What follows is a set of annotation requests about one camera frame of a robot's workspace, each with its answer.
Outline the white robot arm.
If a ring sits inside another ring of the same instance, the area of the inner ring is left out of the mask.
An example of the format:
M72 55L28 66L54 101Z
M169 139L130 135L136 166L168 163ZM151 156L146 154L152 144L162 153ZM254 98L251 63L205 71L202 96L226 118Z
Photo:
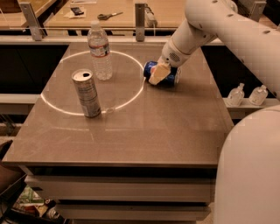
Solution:
M237 13L231 0L186 0L185 18L165 44L150 83L158 84L212 39L219 39L252 74L247 78L228 69L217 80L221 89L243 81L247 95L261 85L280 95L280 33ZM280 224L277 106L247 115L227 135L216 174L213 224Z

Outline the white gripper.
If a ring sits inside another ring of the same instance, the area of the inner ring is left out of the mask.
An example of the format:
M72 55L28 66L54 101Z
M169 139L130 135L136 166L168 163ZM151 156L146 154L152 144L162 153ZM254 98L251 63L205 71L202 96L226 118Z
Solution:
M171 37L164 45L158 62L150 70L149 83L157 85L171 72L171 67L181 67L198 48L194 38Z

